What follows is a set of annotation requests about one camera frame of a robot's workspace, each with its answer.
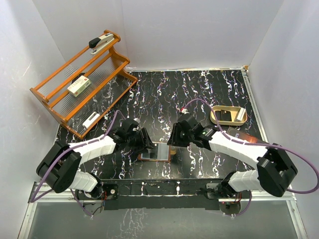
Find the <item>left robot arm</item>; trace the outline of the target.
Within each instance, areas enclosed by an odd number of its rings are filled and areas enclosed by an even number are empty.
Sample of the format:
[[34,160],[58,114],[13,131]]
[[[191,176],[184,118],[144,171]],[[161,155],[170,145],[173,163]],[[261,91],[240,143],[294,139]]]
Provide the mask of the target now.
[[79,171],[79,167],[126,147],[146,152],[156,146],[144,127],[141,128],[134,119],[126,119],[120,127],[91,140],[71,144],[56,142],[38,165],[36,173],[55,193],[73,189],[97,199],[103,193],[101,180],[92,173]]

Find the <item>brown leather card holder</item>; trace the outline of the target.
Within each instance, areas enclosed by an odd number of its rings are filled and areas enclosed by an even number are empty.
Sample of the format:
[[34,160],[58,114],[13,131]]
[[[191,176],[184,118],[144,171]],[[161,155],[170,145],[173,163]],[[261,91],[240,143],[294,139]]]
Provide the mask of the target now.
[[148,149],[147,152],[139,154],[138,159],[142,161],[170,162],[171,158],[176,154],[176,148],[167,145],[167,143],[155,142],[154,145],[154,149]]

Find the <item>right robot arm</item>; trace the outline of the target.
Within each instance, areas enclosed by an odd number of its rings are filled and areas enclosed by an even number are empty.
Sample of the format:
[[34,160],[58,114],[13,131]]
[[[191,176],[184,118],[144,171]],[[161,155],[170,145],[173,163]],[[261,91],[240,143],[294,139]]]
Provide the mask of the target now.
[[252,170],[230,172],[217,186],[204,191],[217,197],[235,197],[243,191],[266,191],[281,197],[298,173],[288,154],[277,145],[255,146],[218,130],[203,127],[195,117],[186,113],[174,123],[168,145],[199,148],[219,152],[244,162]]

